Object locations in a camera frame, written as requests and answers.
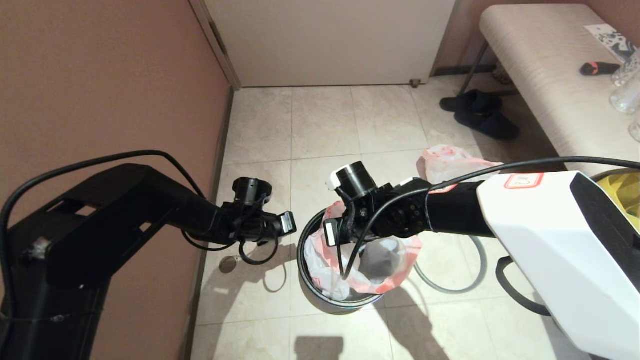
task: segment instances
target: tile floor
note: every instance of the tile floor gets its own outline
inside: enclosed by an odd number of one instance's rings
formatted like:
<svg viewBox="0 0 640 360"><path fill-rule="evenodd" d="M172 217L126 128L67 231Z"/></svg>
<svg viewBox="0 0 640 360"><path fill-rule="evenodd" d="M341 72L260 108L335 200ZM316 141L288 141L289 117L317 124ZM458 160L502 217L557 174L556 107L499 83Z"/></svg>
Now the tile floor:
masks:
<svg viewBox="0 0 640 360"><path fill-rule="evenodd" d="M463 76L409 86L247 88L236 93L218 203L233 198L240 176L273 185L265 210L294 212L299 231L338 197L324 182L336 168L362 160L378 184L416 176L423 149L457 145L476 156L513 161L556 155L520 96L504 98L504 113L522 130L498 143L458 125L438 107L454 96ZM500 90L486 74L471 88ZM468 238L423 233L419 263L439 284L460 288L479 269ZM222 274L218 263L233 247L208 255L192 359L589 359L548 318L521 308L489 271L464 295L432 290L411 274L379 302L350 314L331 314L308 299L297 273L298 235L283 239L262 266L238 263ZM483 239L490 266L506 251ZM256 249L263 258L270 249ZM508 277L524 294L534 290L515 265Z"/></svg>

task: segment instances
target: plastic bag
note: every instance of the plastic bag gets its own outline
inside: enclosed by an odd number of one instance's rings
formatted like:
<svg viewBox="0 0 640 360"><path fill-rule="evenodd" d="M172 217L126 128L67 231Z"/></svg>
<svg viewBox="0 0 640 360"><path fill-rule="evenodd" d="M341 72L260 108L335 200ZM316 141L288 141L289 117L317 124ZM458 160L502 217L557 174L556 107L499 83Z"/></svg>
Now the plastic bag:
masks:
<svg viewBox="0 0 640 360"><path fill-rule="evenodd" d="M336 218L346 210L338 201L324 213L323 221ZM354 243L342 245L342 264L346 268ZM356 257L347 280L340 276L336 247L328 247L324 229L311 234L305 243L305 261L314 285L333 300L346 300L351 289L363 294L382 294L394 289L409 276L422 242L417 236L400 239L395 236L367 243L362 258Z"/></svg>
<svg viewBox="0 0 640 360"><path fill-rule="evenodd" d="M426 149L416 166L420 177L431 184L439 184L470 172L502 165L474 158L464 149L449 145L436 145ZM494 174L478 176L468 181L487 180Z"/></svg>

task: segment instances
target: black slipper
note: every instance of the black slipper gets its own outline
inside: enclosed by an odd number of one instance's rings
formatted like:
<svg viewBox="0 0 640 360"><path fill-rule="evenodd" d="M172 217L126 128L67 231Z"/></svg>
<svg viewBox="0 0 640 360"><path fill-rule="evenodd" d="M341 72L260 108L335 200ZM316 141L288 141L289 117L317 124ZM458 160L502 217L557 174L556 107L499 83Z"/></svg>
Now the black slipper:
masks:
<svg viewBox="0 0 640 360"><path fill-rule="evenodd" d="M497 140L513 140L520 135L520 129L497 110L486 115L456 111L453 117L460 124Z"/></svg>
<svg viewBox="0 0 640 360"><path fill-rule="evenodd" d="M445 97L440 100L440 107L451 112L465 110L472 113L488 113L500 110L502 99L479 90L469 90L458 97Z"/></svg>

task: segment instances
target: yellow bag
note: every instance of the yellow bag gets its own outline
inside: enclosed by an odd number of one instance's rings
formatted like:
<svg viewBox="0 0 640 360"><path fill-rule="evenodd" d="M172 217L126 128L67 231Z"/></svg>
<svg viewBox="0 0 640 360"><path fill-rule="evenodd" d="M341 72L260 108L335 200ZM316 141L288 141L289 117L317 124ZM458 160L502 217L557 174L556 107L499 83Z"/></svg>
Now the yellow bag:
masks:
<svg viewBox="0 0 640 360"><path fill-rule="evenodd" d="M640 231L640 172L609 175L598 181L631 224Z"/></svg>

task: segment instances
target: trash can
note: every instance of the trash can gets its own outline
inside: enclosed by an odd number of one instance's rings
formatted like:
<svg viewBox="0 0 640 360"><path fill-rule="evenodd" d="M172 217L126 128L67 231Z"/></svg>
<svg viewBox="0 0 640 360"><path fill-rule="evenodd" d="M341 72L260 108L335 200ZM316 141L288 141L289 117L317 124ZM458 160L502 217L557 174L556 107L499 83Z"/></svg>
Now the trash can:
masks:
<svg viewBox="0 0 640 360"><path fill-rule="evenodd" d="M314 286L313 280L309 275L309 270L307 268L307 262L305 260L304 254L305 244L307 243L309 235L316 232L322 226L322 217L324 216L325 211L326 210L322 210L316 216L314 216L300 234L300 240L298 242L298 272L300 273L300 278L302 279L302 283L304 284L302 285L301 283L300 286L306 287L306 289L310 291L313 296L322 300L324 303L331 305L332 307L356 311L366 306L367 304L372 304L373 302L378 301L382 298L382 294L361 294L352 289L349 297L346 300L333 300L323 295L322 291Z"/></svg>

